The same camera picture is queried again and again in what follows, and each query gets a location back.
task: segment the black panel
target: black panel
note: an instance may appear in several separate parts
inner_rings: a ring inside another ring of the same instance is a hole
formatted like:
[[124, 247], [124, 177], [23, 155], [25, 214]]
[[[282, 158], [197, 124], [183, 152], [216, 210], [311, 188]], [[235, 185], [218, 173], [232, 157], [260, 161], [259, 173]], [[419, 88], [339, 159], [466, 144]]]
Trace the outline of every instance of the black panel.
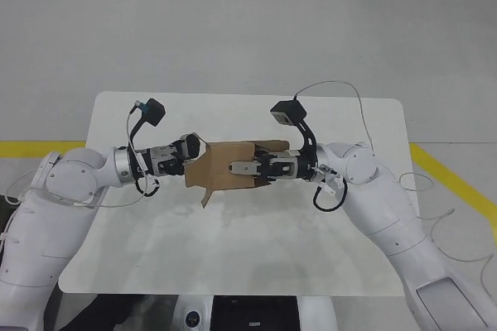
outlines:
[[300, 331], [296, 296], [214, 297], [210, 331]]

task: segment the white cable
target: white cable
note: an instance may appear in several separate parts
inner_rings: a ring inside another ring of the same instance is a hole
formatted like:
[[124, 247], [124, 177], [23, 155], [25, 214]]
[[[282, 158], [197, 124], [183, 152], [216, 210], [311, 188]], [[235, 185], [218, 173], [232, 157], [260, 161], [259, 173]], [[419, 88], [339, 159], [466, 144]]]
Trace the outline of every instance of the white cable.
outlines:
[[12, 214], [11, 216], [9, 217], [7, 223], [6, 223], [6, 227], [4, 228], [3, 230], [3, 233], [5, 234], [5, 237], [3, 235], [0, 235], [0, 254], [2, 254], [2, 250], [3, 250], [3, 242], [6, 240], [7, 238], [7, 230], [9, 230], [9, 226], [11, 225], [11, 221], [14, 219], [15, 215], [17, 214], [17, 211], [18, 209], [16, 209]]
[[338, 79], [324, 80], [322, 82], [318, 82], [318, 83], [314, 83], [314, 84], [311, 84], [309, 86], [306, 86], [305, 88], [303, 88], [300, 91], [296, 92], [293, 98], [296, 99], [298, 97], [298, 94], [300, 94], [301, 92], [304, 92], [305, 90], [307, 90], [307, 89], [309, 89], [309, 88], [311, 88], [313, 86], [320, 85], [320, 84], [326, 84], [326, 83], [346, 84], [346, 85], [350, 86], [352, 89], [354, 89], [355, 95], [357, 96], [357, 99], [359, 100], [359, 108], [360, 108], [360, 111], [361, 111], [361, 119], [363, 120], [364, 130], [366, 131], [366, 136], [368, 136], [368, 141], [370, 142], [370, 147], [372, 148], [372, 151], [374, 151], [374, 144], [372, 142], [372, 137], [370, 136], [370, 132], [368, 131], [368, 127], [366, 125], [366, 121], [364, 120], [363, 101], [361, 100], [361, 96], [359, 95], [359, 91], [355, 88], [355, 86], [352, 83], [348, 83], [348, 82], [345, 82], [344, 80], [338, 80]]
[[21, 203], [22, 203], [22, 199], [20, 198], [20, 196], [21, 196], [22, 194], [24, 194], [26, 191], [24, 190], [21, 194], [19, 194], [19, 198], [18, 198], [18, 201], [17, 201], [17, 202], [12, 202], [12, 201], [9, 199], [9, 190], [10, 190], [10, 189], [11, 189], [11, 188], [12, 188], [12, 187], [13, 187], [13, 186], [14, 186], [14, 185], [15, 185], [15, 184], [19, 181], [19, 180], [21, 180], [22, 178], [24, 178], [24, 177], [26, 177], [27, 175], [32, 174], [32, 173], [34, 173], [34, 172], [36, 172], [36, 170], [32, 170], [32, 171], [30, 171], [30, 172], [27, 172], [26, 174], [24, 174], [24, 175], [22, 175], [22, 176], [18, 177], [18, 178], [17, 178], [14, 182], [12, 182], [12, 183], [11, 183], [11, 185], [9, 185], [9, 187], [7, 187], [7, 189], [6, 189], [6, 194], [4, 195], [4, 199], [6, 200], [6, 202], [7, 202], [8, 204], [10, 204], [10, 205], [12, 205], [12, 206], [18, 206], [19, 204], [21, 204]]
[[[426, 187], [425, 189], [409, 189], [407, 187], [404, 187], [403, 184], [401, 183], [401, 179], [406, 176], [406, 175], [416, 175], [418, 177], [422, 177], [422, 178], [425, 178], [426, 180], [429, 180], [429, 183], [431, 183], [428, 187]], [[405, 189], [406, 191], [411, 191], [411, 192], [425, 192], [427, 191], [428, 189], [432, 189], [432, 187], [434, 186], [434, 181], [432, 181], [431, 178], [429, 178], [428, 176], [426, 175], [422, 175], [422, 174], [418, 174], [417, 172], [412, 172], [412, 171], [409, 171], [409, 172], [404, 172], [402, 173], [400, 176], [399, 176], [399, 184], [401, 185], [401, 187], [403, 187], [403, 189]]]
[[[428, 186], [426, 189], [409, 189], [409, 188], [406, 188], [402, 185], [401, 183], [401, 179], [402, 177], [404, 177], [405, 175], [418, 175], [420, 177], [423, 177], [423, 178], [426, 178], [428, 179], [430, 182], [431, 182], [431, 185]], [[411, 192], [423, 192], [423, 191], [426, 191], [428, 189], [431, 189], [433, 186], [434, 186], [434, 181], [427, 175], [422, 175], [422, 174], [418, 174], [418, 173], [415, 173], [415, 172], [406, 172], [402, 175], [399, 176], [399, 184], [401, 185], [401, 187], [403, 187], [403, 189], [405, 189], [406, 191], [411, 191]], [[449, 210], [447, 210], [445, 213], [443, 213], [442, 215], [440, 216], [437, 216], [437, 217], [431, 217], [431, 218], [424, 218], [424, 217], [419, 217], [417, 216], [418, 218], [420, 218], [421, 220], [424, 220], [424, 221], [433, 221], [433, 220], [436, 220], [436, 222], [431, 226], [431, 229], [429, 230], [429, 237], [431, 238], [431, 242], [436, 242], [434, 236], [433, 236], [433, 231], [435, 229], [435, 227], [444, 219], [446, 218], [447, 216], [451, 215], [455, 213], [455, 209], [454, 208], [451, 208]], [[494, 258], [495, 256], [495, 253], [492, 252], [491, 254], [488, 254], [484, 257], [478, 257], [476, 259], [470, 259], [470, 260], [466, 260], [466, 259], [460, 259], [458, 257], [454, 257], [448, 253], [446, 253], [443, 249], [440, 248], [440, 246], [438, 246], [438, 243], [436, 244], [437, 246], [437, 249], [438, 251], [440, 251], [440, 253], [444, 256], [444, 257], [447, 257], [448, 259], [450, 260], [453, 260], [453, 261], [458, 261], [458, 262], [462, 262], [462, 263], [473, 263], [473, 262], [478, 262], [478, 261], [484, 261], [485, 260], [485, 263], [484, 265], [482, 266], [482, 268], [480, 269], [480, 286], [482, 286], [484, 292], [488, 295], [488, 297], [490, 297], [490, 300], [495, 304], [495, 306], [497, 307], [497, 302], [494, 300], [494, 297], [491, 295], [490, 291], [488, 290], [488, 288], [486, 287], [485, 283], [484, 283], [484, 271], [486, 269], [486, 267], [488, 266], [488, 264], [490, 264], [490, 261]]]

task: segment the floor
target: floor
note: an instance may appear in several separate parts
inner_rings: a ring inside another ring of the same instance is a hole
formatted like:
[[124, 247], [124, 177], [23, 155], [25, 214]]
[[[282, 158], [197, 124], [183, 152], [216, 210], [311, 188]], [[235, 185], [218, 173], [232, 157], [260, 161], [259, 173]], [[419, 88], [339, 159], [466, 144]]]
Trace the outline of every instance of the floor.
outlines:
[[[0, 140], [84, 140], [104, 90], [289, 95], [323, 79], [398, 99], [409, 141], [497, 204], [497, 0], [0, 2]], [[37, 164], [0, 159], [0, 193]], [[442, 185], [419, 203], [456, 208], [435, 230], [445, 251], [495, 249], [488, 221]], [[478, 281], [480, 263], [458, 267]], [[497, 301], [496, 259], [485, 282]], [[65, 295], [61, 325], [87, 299]], [[402, 298], [334, 304], [343, 330], [417, 328]]]

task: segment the white robot body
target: white robot body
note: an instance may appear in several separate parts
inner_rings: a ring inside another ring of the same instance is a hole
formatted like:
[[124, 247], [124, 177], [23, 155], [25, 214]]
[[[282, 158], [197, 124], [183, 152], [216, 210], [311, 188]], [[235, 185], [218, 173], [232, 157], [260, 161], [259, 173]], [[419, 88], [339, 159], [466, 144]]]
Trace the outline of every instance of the white robot body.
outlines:
[[[42, 188], [59, 153], [41, 163], [31, 185]], [[30, 190], [6, 233], [0, 266], [0, 325], [42, 330], [46, 303], [94, 221], [97, 209], [77, 208]]]

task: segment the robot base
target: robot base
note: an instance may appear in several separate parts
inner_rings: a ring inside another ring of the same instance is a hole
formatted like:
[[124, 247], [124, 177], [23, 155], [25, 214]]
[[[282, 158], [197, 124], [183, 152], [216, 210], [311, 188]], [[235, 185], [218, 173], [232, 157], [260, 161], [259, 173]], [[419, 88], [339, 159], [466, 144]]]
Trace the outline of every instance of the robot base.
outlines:
[[337, 331], [329, 296], [180, 295], [171, 331]]

